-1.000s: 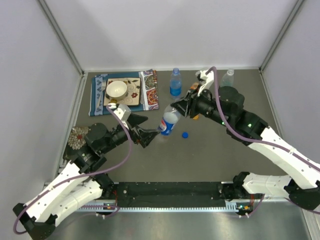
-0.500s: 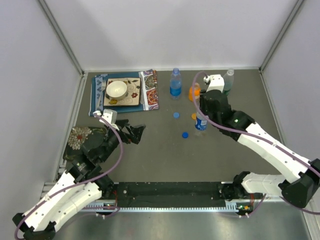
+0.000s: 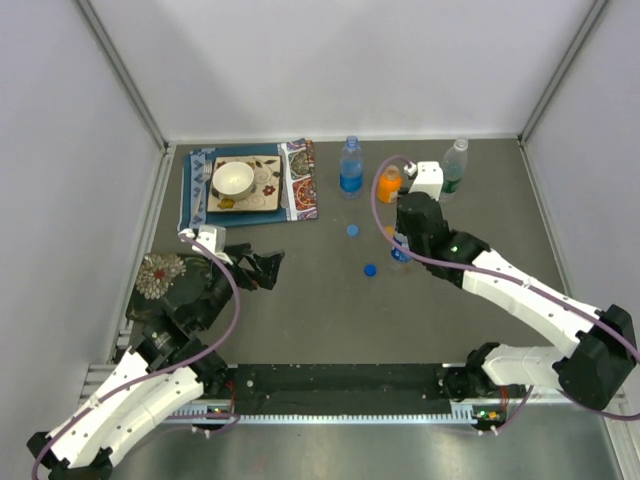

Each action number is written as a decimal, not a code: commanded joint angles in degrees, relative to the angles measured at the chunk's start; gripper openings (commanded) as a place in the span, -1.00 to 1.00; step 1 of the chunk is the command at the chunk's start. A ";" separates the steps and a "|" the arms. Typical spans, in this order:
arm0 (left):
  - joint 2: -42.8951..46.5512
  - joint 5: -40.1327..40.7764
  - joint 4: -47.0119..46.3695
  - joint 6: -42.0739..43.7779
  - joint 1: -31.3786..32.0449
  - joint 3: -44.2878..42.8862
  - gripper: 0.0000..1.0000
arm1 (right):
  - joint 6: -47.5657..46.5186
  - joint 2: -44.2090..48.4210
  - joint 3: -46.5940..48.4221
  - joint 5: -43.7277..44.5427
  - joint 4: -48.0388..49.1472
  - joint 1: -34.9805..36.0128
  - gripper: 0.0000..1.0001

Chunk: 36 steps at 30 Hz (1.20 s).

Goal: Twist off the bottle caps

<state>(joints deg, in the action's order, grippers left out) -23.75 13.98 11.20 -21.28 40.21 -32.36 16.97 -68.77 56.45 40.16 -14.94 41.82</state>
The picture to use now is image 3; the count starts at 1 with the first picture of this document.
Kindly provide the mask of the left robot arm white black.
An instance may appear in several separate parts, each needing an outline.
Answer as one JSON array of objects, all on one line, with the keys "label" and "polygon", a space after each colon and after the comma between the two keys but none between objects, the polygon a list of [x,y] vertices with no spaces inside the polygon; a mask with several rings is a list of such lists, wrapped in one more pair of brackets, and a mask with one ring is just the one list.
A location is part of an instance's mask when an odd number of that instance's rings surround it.
[{"label": "left robot arm white black", "polygon": [[179,408],[227,389],[227,365],[202,343],[242,290],[274,288],[284,252],[250,244],[202,254],[148,253],[126,311],[142,329],[92,396],[65,422],[27,442],[36,469],[52,479],[107,479],[148,433]]}]

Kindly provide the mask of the clear water bottle blue cap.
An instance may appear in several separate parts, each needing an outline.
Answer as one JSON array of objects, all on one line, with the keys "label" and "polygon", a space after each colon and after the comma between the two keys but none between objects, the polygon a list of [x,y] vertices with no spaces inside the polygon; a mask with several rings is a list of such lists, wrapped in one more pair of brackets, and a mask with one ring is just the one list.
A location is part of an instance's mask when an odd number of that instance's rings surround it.
[{"label": "clear water bottle blue cap", "polygon": [[393,246],[391,248],[391,269],[399,274],[406,274],[412,266],[412,258],[403,249],[409,249],[407,238],[399,233],[393,233]]}]

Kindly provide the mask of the clear bottle green label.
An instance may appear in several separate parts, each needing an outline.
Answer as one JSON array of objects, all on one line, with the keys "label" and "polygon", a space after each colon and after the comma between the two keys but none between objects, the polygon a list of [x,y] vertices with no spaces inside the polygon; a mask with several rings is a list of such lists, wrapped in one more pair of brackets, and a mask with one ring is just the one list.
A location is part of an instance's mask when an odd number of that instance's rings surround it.
[{"label": "clear bottle green label", "polygon": [[468,163],[469,141],[457,138],[445,153],[440,166],[443,172],[443,185],[440,201],[446,202],[454,197],[464,177]]}]

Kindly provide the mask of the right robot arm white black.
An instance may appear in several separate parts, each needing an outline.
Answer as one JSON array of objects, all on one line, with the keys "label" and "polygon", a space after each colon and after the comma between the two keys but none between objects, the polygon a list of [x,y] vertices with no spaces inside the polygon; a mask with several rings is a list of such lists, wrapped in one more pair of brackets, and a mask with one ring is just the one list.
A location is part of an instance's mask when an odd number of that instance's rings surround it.
[{"label": "right robot arm white black", "polygon": [[432,275],[502,308],[549,343],[483,344],[465,365],[474,393],[527,385],[556,389],[591,410],[608,406],[637,364],[628,311],[578,302],[525,274],[486,242],[451,229],[439,203],[424,192],[401,196],[396,213],[397,230]]}]

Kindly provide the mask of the blue liquid bottle blue cap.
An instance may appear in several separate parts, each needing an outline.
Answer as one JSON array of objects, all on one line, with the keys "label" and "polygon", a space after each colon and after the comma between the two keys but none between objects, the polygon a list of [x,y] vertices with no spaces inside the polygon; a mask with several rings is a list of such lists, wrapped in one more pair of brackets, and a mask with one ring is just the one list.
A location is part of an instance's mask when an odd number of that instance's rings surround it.
[{"label": "blue liquid bottle blue cap", "polygon": [[364,155],[357,136],[346,138],[340,158],[339,185],[346,198],[357,197],[363,186]]}]

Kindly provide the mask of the orange juice bottle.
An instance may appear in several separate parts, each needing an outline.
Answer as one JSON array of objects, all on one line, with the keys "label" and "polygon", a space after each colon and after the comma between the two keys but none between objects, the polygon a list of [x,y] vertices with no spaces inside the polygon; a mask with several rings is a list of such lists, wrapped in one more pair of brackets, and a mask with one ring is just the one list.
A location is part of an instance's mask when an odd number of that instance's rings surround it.
[{"label": "orange juice bottle", "polygon": [[395,165],[386,167],[378,180],[377,200],[385,204],[394,203],[402,186],[403,178],[400,169]]}]

